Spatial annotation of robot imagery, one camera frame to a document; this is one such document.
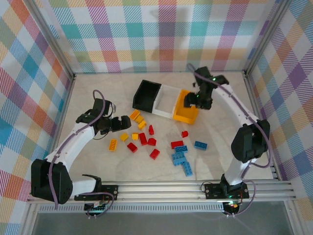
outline black bin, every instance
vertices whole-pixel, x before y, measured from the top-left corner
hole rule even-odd
[[[142,80],[133,98],[133,108],[152,113],[153,103],[161,84]]]

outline yellow bin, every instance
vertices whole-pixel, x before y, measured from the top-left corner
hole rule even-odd
[[[191,108],[184,107],[184,98],[188,93],[190,93],[190,91],[181,90],[175,106],[173,119],[188,124],[194,124],[199,110],[195,106],[191,106]]]

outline white floor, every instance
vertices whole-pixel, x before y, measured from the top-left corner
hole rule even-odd
[[[224,72],[223,75],[241,101],[252,110],[241,73]],[[68,135],[77,117],[92,108],[94,89],[99,89],[105,99],[116,105],[115,116],[130,115],[133,112],[133,96],[142,79],[186,90],[192,90],[194,82],[192,74],[186,72],[79,74],[60,140]],[[142,115],[148,125],[152,124],[155,130],[156,148],[160,150],[160,155],[155,161],[149,157],[153,150],[152,146],[141,146],[139,141],[134,141],[138,150],[133,154],[119,139],[122,132],[109,133],[102,140],[92,140],[85,146],[70,169],[71,178],[91,174],[101,177],[102,181],[219,180],[229,167],[233,159],[230,144],[237,129],[218,103],[213,101],[213,107],[209,111],[200,110],[194,125],[145,112],[142,112]],[[126,131],[130,136],[132,132],[139,132],[137,123],[132,121],[132,124],[133,126]],[[189,149],[186,157],[194,173],[191,177],[186,177],[182,166],[173,166],[171,161],[171,154],[174,151],[170,147],[170,142],[181,140],[180,133],[183,130],[189,132],[189,137],[183,141]],[[145,128],[145,132],[149,137],[148,128]],[[117,150],[110,152],[109,143],[113,138],[118,139]],[[195,141],[208,143],[208,149],[206,151],[195,149],[193,147]],[[258,163],[263,165],[267,163],[265,154]],[[252,167],[246,178],[271,179],[272,174],[269,168]]]

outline red lego brick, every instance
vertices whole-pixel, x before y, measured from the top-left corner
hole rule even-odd
[[[152,158],[153,160],[155,160],[159,154],[160,154],[160,151],[158,151],[158,150],[155,148],[155,149],[152,151],[152,153],[150,154],[150,158]]]
[[[155,131],[154,131],[152,125],[149,126],[149,134],[150,134],[151,136],[155,134]]]
[[[157,144],[156,139],[154,139],[154,138],[150,138],[150,139],[148,139],[148,145],[155,146],[156,144]]]
[[[145,133],[140,133],[139,139],[140,139],[141,145],[146,145],[148,143]]]
[[[188,135],[189,135],[188,131],[183,131],[181,133],[181,137],[183,137],[183,138],[187,137]]]
[[[174,149],[175,147],[183,146],[183,145],[184,145],[183,141],[171,142],[172,149]]]
[[[134,153],[134,152],[136,152],[137,151],[137,147],[136,147],[136,145],[134,145],[133,143],[129,143],[128,145],[127,145],[127,147]]]

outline blue lego brick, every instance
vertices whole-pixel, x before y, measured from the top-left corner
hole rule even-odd
[[[183,152],[172,154],[172,159],[174,165],[181,165],[187,161]]]
[[[176,153],[188,153],[188,148],[186,145],[175,147]]]
[[[190,163],[184,162],[182,166],[184,167],[185,175],[192,176],[192,169],[191,169]]]
[[[202,143],[202,142],[196,141],[194,147],[197,149],[206,150],[207,143]]]

